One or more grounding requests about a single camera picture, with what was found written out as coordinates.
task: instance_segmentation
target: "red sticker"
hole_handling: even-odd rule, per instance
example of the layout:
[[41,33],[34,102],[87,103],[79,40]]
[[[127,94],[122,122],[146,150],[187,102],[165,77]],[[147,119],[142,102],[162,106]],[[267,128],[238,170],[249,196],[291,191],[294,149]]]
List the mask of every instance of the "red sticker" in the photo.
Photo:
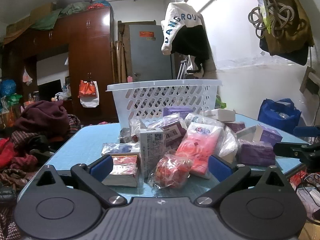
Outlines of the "red sticker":
[[155,36],[154,32],[140,32],[140,37],[151,37],[153,38]]

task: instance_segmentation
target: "orange plastic bag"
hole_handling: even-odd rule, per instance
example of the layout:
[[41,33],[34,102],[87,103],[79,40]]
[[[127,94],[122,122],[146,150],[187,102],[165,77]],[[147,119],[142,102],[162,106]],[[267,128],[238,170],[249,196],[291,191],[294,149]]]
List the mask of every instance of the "orange plastic bag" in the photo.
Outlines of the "orange plastic bag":
[[97,91],[94,82],[81,80],[78,97],[97,97]]

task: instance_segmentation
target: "light blue table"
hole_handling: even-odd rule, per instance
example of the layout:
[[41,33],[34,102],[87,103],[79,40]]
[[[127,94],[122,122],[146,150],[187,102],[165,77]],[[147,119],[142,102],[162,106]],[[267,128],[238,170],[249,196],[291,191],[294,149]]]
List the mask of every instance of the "light blue table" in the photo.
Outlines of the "light blue table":
[[[260,122],[237,114],[237,122],[244,122],[246,127],[251,127]],[[47,164],[53,165],[56,170],[69,170],[73,165],[78,163],[90,164],[101,157],[103,143],[119,142],[118,136],[120,133],[120,124],[105,124],[86,126],[79,130],[65,145],[63,145]],[[283,137],[283,142],[305,143],[305,141],[278,130]],[[277,166],[280,167],[283,173],[291,172],[298,168],[301,163],[298,159],[277,157]],[[263,170],[261,167],[252,167],[255,170]],[[130,201],[134,196],[142,197],[179,197],[188,196],[193,201],[197,196],[208,191],[210,188],[217,185],[219,182],[213,176],[209,180],[190,176],[187,184],[181,189],[161,189],[151,188],[147,183],[140,178],[137,188],[129,187],[111,187],[116,192],[120,193]]]

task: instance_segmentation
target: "white plastic basket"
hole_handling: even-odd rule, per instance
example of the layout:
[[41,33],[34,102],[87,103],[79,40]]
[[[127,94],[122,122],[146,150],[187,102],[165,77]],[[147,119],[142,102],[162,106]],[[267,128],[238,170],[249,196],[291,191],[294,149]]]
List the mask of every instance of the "white plastic basket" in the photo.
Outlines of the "white plastic basket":
[[184,79],[159,80],[108,85],[112,91],[122,128],[131,118],[145,121],[162,117],[165,106],[188,106],[195,113],[214,109],[221,80]]

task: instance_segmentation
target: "barcode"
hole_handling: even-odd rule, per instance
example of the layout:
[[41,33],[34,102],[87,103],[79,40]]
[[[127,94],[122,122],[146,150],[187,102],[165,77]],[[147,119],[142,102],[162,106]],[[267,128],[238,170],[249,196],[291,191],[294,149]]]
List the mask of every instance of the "barcode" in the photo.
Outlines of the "barcode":
[[156,133],[155,134],[155,141],[161,141],[162,140],[162,133]]
[[169,139],[170,137],[175,136],[175,135],[178,135],[178,133],[177,133],[176,130],[173,130],[173,131],[171,131],[169,133],[166,133],[165,137],[166,137],[166,139]]

